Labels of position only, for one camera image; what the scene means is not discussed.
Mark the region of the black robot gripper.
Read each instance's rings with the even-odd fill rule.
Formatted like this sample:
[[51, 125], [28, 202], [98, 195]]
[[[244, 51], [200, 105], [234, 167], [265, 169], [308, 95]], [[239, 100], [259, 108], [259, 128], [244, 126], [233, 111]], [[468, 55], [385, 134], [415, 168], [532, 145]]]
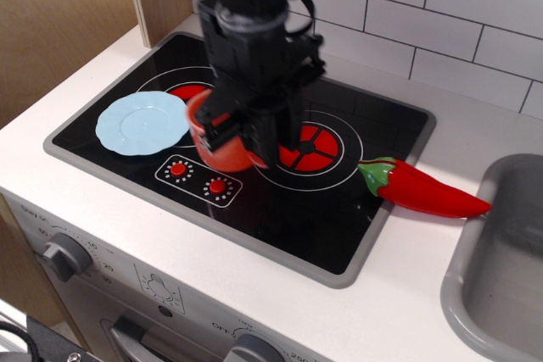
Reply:
[[240, 137], [256, 166], [275, 166], [300, 137], [305, 86], [324, 72], [323, 38], [289, 33], [288, 11], [269, 18], [235, 14], [200, 0], [199, 18], [214, 89], [197, 111], [202, 143], [217, 151]]

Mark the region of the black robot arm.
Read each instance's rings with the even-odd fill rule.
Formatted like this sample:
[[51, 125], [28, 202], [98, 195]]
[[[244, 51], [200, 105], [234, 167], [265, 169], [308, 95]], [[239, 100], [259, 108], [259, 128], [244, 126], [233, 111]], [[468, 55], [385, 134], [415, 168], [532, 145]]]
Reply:
[[[312, 0], [301, 0], [309, 14]], [[288, 31], [288, 0], [200, 0], [199, 18], [215, 86], [195, 115], [204, 147], [239, 138], [262, 167], [294, 149], [302, 126], [302, 89], [325, 71], [323, 38], [306, 24]]]

